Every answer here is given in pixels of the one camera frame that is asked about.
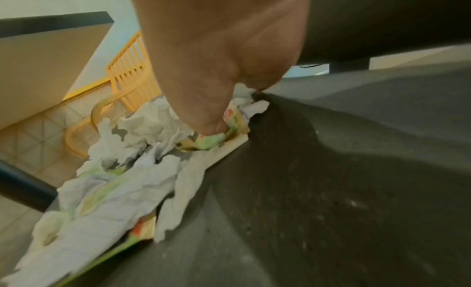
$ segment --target yellow baseboard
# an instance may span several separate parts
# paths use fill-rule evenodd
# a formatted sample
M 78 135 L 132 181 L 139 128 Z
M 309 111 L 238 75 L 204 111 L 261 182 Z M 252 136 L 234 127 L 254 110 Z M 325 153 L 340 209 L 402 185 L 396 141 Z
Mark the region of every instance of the yellow baseboard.
M 95 89 L 97 89 L 101 86 L 104 86 L 106 84 L 109 84 L 109 83 L 110 83 L 109 77 L 105 77 L 103 79 L 95 81 L 94 83 L 86 85 L 82 88 L 76 89 L 75 91 L 67 93 L 67 95 L 65 95 L 64 99 L 62 100 L 62 103 L 70 101 L 70 100 L 75 99 L 77 97 L 80 97 L 81 95 L 84 95 L 88 92 L 91 92 L 91 91 L 93 91 L 93 90 L 95 90 Z

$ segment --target trash pile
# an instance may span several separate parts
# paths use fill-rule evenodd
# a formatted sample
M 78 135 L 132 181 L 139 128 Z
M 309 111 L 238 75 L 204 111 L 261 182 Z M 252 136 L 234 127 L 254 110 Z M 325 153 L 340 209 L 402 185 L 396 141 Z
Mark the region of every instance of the trash pile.
M 119 120 L 123 138 L 103 119 L 89 160 L 58 189 L 59 211 L 38 221 L 16 272 L 2 282 L 62 286 L 142 240 L 164 240 L 181 223 L 205 170 L 248 140 L 249 119 L 268 104 L 233 99 L 224 115 L 228 130 L 215 136 L 195 137 L 165 98 Z

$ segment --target gray table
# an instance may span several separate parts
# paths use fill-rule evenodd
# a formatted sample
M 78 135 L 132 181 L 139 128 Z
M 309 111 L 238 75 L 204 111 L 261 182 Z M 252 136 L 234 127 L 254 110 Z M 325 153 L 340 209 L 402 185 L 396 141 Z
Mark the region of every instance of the gray table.
M 470 84 L 471 64 L 284 79 L 179 228 L 69 286 L 469 286 Z

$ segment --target black metal pole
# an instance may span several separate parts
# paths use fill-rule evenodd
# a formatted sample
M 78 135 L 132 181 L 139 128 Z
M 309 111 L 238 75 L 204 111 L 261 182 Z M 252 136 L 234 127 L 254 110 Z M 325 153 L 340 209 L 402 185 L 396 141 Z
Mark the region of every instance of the black metal pole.
M 45 211 L 57 197 L 50 184 L 0 160 L 0 195 L 38 211 Z

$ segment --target human hand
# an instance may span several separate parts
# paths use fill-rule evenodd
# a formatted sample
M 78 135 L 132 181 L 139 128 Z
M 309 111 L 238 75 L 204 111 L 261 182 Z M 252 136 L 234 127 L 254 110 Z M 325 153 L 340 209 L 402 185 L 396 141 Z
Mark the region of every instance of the human hand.
M 161 90 L 196 132 L 224 132 L 234 85 L 265 90 L 296 63 L 310 0 L 133 0 Z

